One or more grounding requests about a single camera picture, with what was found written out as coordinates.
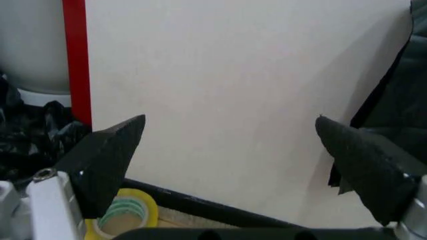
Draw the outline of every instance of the roll of tape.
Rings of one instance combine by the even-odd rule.
[[[138,189],[121,188],[103,217],[85,220],[84,239],[108,240],[123,230],[156,227],[158,218],[159,210],[150,195]]]

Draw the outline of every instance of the white wall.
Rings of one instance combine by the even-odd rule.
[[[410,30],[408,0],[87,0],[93,124],[147,115],[127,176],[310,227],[337,196],[314,128],[348,123]]]

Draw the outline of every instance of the red pole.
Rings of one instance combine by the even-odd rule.
[[[92,125],[85,0],[62,0],[62,5],[71,109],[79,121]]]

